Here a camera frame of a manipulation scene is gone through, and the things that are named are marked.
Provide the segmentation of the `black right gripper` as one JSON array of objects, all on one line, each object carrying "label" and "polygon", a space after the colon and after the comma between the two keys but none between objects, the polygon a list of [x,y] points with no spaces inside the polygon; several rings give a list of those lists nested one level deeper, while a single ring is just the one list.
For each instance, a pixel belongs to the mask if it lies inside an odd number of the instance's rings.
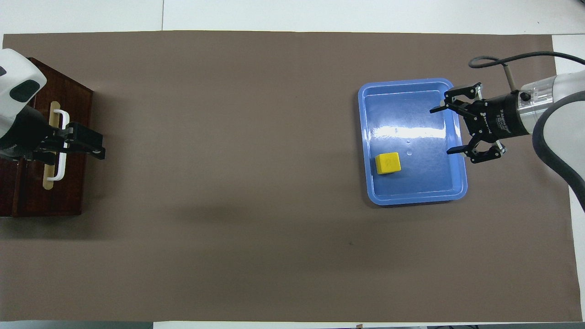
[{"label": "black right gripper", "polygon": [[[452,87],[444,93],[444,98],[430,110],[431,114],[451,110],[458,115],[475,115],[474,118],[464,116],[468,131],[472,138],[468,144],[449,148],[447,154],[463,154],[472,163],[482,163],[501,158],[505,146],[497,139],[508,139],[528,135],[529,132],[521,121],[518,112],[519,92],[482,100],[481,82],[474,85]],[[480,151],[480,142],[493,140],[488,150]]]}]

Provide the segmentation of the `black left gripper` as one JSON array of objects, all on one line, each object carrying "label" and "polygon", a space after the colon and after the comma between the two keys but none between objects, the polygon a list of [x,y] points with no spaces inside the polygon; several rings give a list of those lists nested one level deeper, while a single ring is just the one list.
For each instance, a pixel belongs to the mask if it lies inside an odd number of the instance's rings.
[{"label": "black left gripper", "polygon": [[31,106],[24,106],[17,114],[12,126],[0,139],[0,156],[12,162],[20,159],[41,162],[49,166],[57,163],[57,155],[88,154],[98,160],[105,159],[102,134],[78,122],[70,122],[57,136],[69,146],[40,148],[43,141],[57,131],[48,123],[41,112]]}]

